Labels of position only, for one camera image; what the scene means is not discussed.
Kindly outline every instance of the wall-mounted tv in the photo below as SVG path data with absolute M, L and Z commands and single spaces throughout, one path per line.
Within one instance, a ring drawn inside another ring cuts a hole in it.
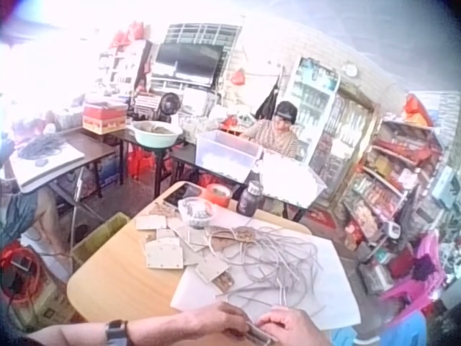
M 158 49 L 153 76 L 209 87 L 222 53 L 219 45 L 164 43 Z

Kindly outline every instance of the bottle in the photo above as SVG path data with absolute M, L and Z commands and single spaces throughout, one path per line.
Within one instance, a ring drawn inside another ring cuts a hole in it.
M 258 209 L 262 194 L 262 184 L 257 180 L 251 180 L 248 187 L 242 192 L 237 202 L 237 213 L 252 217 Z

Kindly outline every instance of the chair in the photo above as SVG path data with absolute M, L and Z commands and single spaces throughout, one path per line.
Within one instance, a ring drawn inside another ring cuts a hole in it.
M 357 339 L 357 332 L 352 327 L 330 332 L 333 346 L 380 345 L 380 346 L 425 346 L 426 319 L 420 311 L 413 311 L 393 327 L 387 328 L 379 337 L 368 340 Z
M 406 297 L 410 303 L 390 322 L 390 325 L 399 323 L 415 310 L 422 310 L 431 303 L 430 295 L 437 289 L 445 279 L 445 272 L 442 269 L 439 259 L 439 237 L 437 232 L 427 234 L 419 245 L 416 258 L 422 258 L 425 254 L 431 257 L 435 266 L 435 272 L 430 274 L 426 281 L 414 280 L 412 277 L 403 279 L 390 290 L 380 296 L 381 301 L 393 298 Z

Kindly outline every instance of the black table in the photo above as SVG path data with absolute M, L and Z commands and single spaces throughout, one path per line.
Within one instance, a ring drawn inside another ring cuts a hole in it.
M 242 184 L 242 183 L 237 182 L 235 180 L 231 180 L 229 177 L 224 177 L 223 175 L 220 175 L 220 174 L 218 174 L 216 172 L 210 171 L 209 169 L 200 167 L 195 163 L 196 151 L 197 151 L 197 147 L 194 144 L 188 144 L 188 145 L 186 145 L 186 146 L 184 146 L 182 148 L 175 148 L 175 149 L 171 150 L 170 157 L 171 157 L 171 160 L 173 161 L 173 167 L 171 169 L 170 186 L 172 186 L 175 182 L 177 182 L 180 179 L 180 177 L 182 177 L 182 175 L 184 173 L 184 166 L 185 165 L 195 167 L 195 168 L 199 169 L 200 171 L 204 171 L 204 172 L 207 172 L 207 173 L 222 177 L 224 179 L 227 179 L 227 180 L 229 180 L 231 182 L 234 182 L 234 183 L 238 184 L 237 190 L 234 191 L 234 196 L 235 195 L 240 195 L 240 193 L 245 189 L 245 187 L 248 185 L 248 183 L 251 180 L 259 180 L 259 174 L 254 173 L 254 172 L 250 172 L 250 174 L 246 178 L 245 182 Z M 295 216 L 293 216 L 293 219 L 292 219 L 294 222 L 299 222 L 301 220 L 301 218 L 304 216 L 304 214 L 305 214 L 305 212 L 307 210 L 307 209 L 304 209 L 304 208 L 300 208 L 297 205 L 287 203 L 287 202 L 285 202 L 283 200 L 281 200 L 280 202 L 283 202 L 283 214 L 282 214 L 282 216 L 284 218 L 288 218 L 287 204 L 298 208 Z
M 147 146 L 143 146 L 139 144 L 135 136 L 127 129 L 111 132 L 111 133 L 108 133 L 108 135 L 111 135 L 117 138 L 119 141 L 119 155 L 120 155 L 119 173 L 120 173 L 120 184 L 121 185 L 123 184 L 123 167 L 125 165 L 125 160 L 123 157 L 125 153 L 125 148 L 124 148 L 123 143 L 124 142 L 131 143 L 132 145 L 139 146 L 145 151 L 153 153 L 153 155 L 156 158 L 156 168 L 154 172 L 154 182 L 153 182 L 153 198 L 154 199 L 157 198 L 160 195 L 161 182 L 163 182 L 170 175 L 169 172 L 165 172 L 165 174 L 162 175 L 162 171 L 166 171 L 164 169 L 164 159 L 166 157 L 166 154 L 171 150 L 171 147 L 182 143 L 182 140 L 176 141 L 176 143 L 173 144 L 173 146 L 170 146 L 168 148 L 149 148 Z

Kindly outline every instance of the transparent plastic box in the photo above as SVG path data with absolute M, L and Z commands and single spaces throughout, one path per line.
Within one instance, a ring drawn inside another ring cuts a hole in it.
M 195 164 L 244 183 L 261 153 L 262 147 L 259 144 L 214 130 L 197 135 Z

